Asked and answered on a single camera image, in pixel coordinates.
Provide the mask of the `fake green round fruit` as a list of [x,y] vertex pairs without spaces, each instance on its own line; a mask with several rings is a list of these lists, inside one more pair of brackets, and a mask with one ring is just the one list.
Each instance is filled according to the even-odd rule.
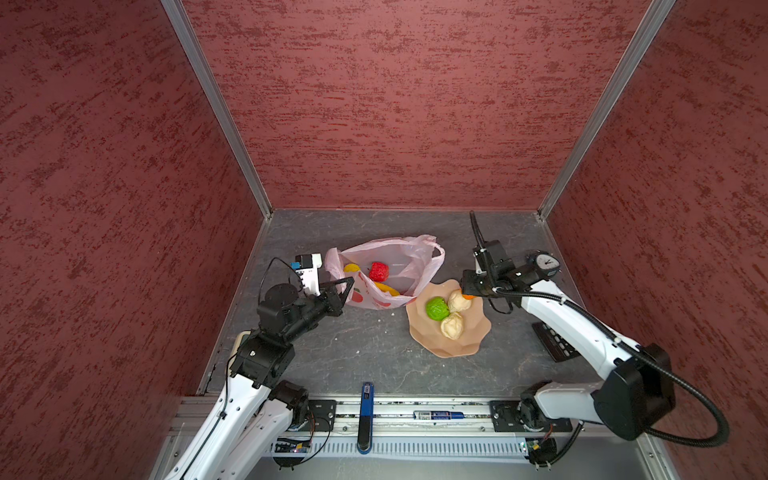
[[442,297],[433,297],[426,301],[425,313],[433,321],[441,322],[451,315],[451,310]]

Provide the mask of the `fake red orange fruit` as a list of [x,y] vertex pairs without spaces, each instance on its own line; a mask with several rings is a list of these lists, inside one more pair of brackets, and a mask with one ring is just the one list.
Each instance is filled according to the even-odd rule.
[[368,277],[377,283],[385,283],[390,276],[390,268],[382,262],[373,262],[370,266]]

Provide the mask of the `pink scalloped plastic bowl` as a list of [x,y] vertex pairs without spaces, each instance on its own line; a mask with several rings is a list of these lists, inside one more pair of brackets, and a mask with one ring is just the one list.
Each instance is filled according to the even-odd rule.
[[[428,315],[428,303],[442,300],[446,308],[460,306],[461,311],[449,311],[443,320]],[[440,358],[476,354],[482,340],[491,331],[491,321],[485,316],[480,298],[471,300],[461,294],[457,280],[429,284],[422,293],[406,306],[411,337],[422,347]]]

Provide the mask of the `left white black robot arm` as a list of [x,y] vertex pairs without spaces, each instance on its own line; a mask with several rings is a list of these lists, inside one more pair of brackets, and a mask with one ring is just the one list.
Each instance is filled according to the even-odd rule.
[[290,283],[260,299],[259,327],[227,362],[223,391],[168,479],[244,479],[276,440],[309,415],[308,392],[282,378],[293,342],[326,317],[339,317],[354,280],[321,283],[302,293]]

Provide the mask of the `fake pale yellow fruit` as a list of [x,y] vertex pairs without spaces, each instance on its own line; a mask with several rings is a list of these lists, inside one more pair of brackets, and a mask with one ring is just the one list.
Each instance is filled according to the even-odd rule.
[[440,322],[440,330],[445,338],[457,341],[465,330],[464,317],[460,313],[451,313],[448,318]]

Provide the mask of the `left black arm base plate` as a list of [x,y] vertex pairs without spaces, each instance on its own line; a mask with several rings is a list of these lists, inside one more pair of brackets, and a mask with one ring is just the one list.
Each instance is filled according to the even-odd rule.
[[337,400],[309,399],[304,416],[288,428],[288,432],[330,432],[334,428]]

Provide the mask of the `fake yellow banana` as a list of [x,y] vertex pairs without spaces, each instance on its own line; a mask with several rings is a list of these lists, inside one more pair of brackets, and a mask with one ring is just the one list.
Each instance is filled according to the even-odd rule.
[[[343,271],[345,273],[355,273],[355,272],[361,272],[362,269],[357,264],[349,263],[349,264],[346,264],[344,266]],[[374,282],[374,283],[377,286],[377,288],[379,290],[381,290],[382,292],[388,293],[388,294],[390,294],[393,297],[396,297],[396,296],[400,295],[400,293],[396,289],[386,285],[385,283],[377,283],[377,282]]]

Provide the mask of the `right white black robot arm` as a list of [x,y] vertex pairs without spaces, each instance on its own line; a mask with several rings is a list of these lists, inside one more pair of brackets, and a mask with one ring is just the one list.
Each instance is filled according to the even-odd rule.
[[[602,424],[624,440],[648,434],[678,445],[714,448],[725,444],[730,426],[724,413],[705,394],[674,374],[669,355],[658,345],[642,346],[607,326],[571,300],[553,281],[559,261],[539,254],[533,262],[512,267],[506,262],[465,270],[463,293],[503,299],[537,317],[594,369],[593,383],[540,382],[521,396],[519,415],[526,427],[539,430],[545,421],[572,419]],[[680,387],[713,416],[714,434],[683,437],[655,429],[676,405]]]

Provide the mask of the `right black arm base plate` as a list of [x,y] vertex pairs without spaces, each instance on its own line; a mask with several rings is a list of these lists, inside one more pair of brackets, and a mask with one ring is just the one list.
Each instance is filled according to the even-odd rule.
[[528,407],[521,407],[519,400],[492,400],[489,402],[490,418],[496,433],[566,433],[573,430],[568,419],[549,419],[531,414]]

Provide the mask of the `pink fruit-print plastic bag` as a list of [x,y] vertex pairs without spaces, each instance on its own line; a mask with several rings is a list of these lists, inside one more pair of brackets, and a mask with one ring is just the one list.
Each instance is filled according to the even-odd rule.
[[[387,310],[403,307],[415,300],[442,267],[445,257],[445,249],[434,236],[392,237],[371,240],[345,250],[332,248],[324,256],[323,266],[333,280],[343,277],[354,279],[347,305]],[[399,296],[382,292],[368,277],[373,262],[389,266],[390,276],[385,284],[396,289]],[[362,271],[345,273],[343,268],[349,263],[357,264]]]

